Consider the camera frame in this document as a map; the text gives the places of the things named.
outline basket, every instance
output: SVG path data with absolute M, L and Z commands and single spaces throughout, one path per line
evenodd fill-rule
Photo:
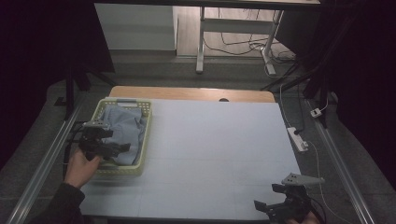
M 101 118 L 107 105 L 119 105 L 126 109 L 140 107 L 142 117 L 147 119 L 143 143 L 138 159 L 134 165 L 117 165 L 111 161 L 103 161 L 97 171 L 97 175 L 142 175 L 146 158 L 147 144 L 149 141 L 149 128 L 151 124 L 151 102 L 136 99 L 105 98 L 99 101 L 92 120 Z

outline folded gray towel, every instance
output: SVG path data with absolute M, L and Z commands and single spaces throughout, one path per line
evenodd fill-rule
M 113 131 L 112 137 L 104 139 L 105 144 L 131 144 L 129 151 L 120 153 L 117 158 L 112 158 L 114 162 L 120 165 L 131 165 L 137 161 L 147 123 L 142 118 L 142 110 L 138 107 L 126 109 L 118 105 L 107 105 L 101 119 L 108 123 L 110 130 Z

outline person's right hand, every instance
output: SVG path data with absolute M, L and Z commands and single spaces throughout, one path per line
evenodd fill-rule
M 95 156 L 91 161 L 88 161 L 81 149 L 77 148 L 67 165 L 64 183 L 80 189 L 95 174 L 100 161 L 99 156 Z
M 299 224 L 296 220 L 292 218 L 285 220 L 285 222 L 286 224 Z M 302 224 L 319 224 L 319 220 L 312 212 L 309 212 L 308 215 L 306 215 L 306 217 L 304 218 Z

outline table leg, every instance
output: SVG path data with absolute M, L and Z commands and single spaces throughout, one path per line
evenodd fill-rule
M 273 76 L 276 74 L 276 71 L 275 71 L 272 61 L 271 61 L 271 58 L 269 56 L 269 52 L 271 50 L 271 45 L 274 41 L 277 26 L 279 25 L 280 18 L 282 17 L 282 13 L 283 13 L 282 10 L 275 11 L 274 20 L 273 20 L 274 24 L 271 29 L 271 33 L 268 35 L 268 40 L 265 45 L 265 48 L 261 49 L 262 57 L 264 58 L 264 61 L 265 61 L 265 67 L 267 68 L 268 75 L 270 75 L 270 76 Z
M 199 44 L 198 44 L 197 67 L 196 67 L 197 74 L 202 74 L 204 72 L 204 26 L 205 26 L 205 8 L 201 7 Z

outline black sleeve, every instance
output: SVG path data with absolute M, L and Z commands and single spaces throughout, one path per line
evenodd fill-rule
M 47 209 L 37 217 L 34 217 L 29 224 L 83 223 L 79 205 L 84 198 L 84 193 L 82 193 L 81 190 L 62 183 L 50 201 Z

